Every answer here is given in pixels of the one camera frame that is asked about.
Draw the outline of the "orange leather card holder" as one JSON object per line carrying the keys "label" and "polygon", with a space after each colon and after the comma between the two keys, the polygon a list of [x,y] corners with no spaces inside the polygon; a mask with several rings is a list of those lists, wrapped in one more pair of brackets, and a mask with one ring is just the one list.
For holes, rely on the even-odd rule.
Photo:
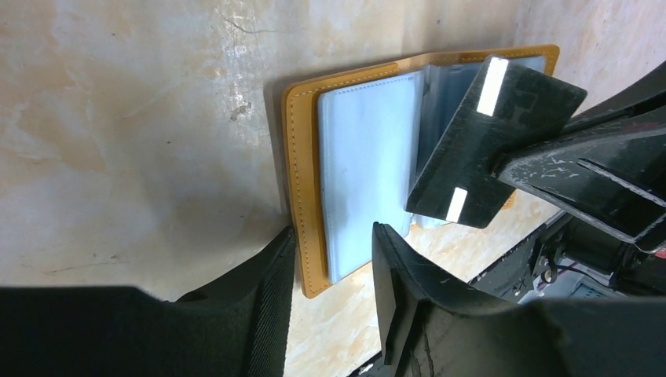
{"label": "orange leather card holder", "polygon": [[282,115],[287,181],[298,238],[304,296],[315,298],[333,284],[329,277],[329,263],[325,259],[324,215],[321,208],[319,133],[315,119],[315,102],[319,96],[333,89],[415,71],[428,64],[480,63],[491,54],[490,49],[424,53],[313,77],[296,82],[284,91]]}

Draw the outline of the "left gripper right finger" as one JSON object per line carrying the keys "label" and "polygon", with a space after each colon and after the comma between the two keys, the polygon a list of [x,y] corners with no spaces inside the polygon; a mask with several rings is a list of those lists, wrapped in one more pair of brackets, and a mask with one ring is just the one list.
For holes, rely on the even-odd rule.
{"label": "left gripper right finger", "polygon": [[556,298],[518,305],[479,291],[372,229],[382,355],[394,376],[662,376],[665,300]]}

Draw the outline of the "grey card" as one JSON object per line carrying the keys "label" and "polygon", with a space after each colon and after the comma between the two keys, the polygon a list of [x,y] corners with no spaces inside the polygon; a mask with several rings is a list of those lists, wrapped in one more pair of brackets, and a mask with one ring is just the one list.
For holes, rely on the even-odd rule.
{"label": "grey card", "polygon": [[419,172],[407,211],[487,227],[514,191],[492,176],[500,156],[559,134],[586,96],[531,63],[486,58]]}

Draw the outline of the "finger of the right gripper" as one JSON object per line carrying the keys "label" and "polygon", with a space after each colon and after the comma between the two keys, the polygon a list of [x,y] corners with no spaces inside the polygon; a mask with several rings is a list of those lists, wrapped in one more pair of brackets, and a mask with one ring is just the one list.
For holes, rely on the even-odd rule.
{"label": "finger of the right gripper", "polygon": [[590,129],[665,108],[665,62],[613,97],[572,117],[563,134]]}
{"label": "finger of the right gripper", "polygon": [[508,155],[499,181],[639,250],[665,247],[665,127],[606,125]]}

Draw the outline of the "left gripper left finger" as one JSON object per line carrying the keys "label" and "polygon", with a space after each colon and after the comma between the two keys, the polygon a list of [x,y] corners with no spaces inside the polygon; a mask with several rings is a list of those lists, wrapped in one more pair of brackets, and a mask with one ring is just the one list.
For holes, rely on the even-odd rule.
{"label": "left gripper left finger", "polygon": [[281,376],[295,231],[174,302],[136,287],[4,287],[4,376]]}

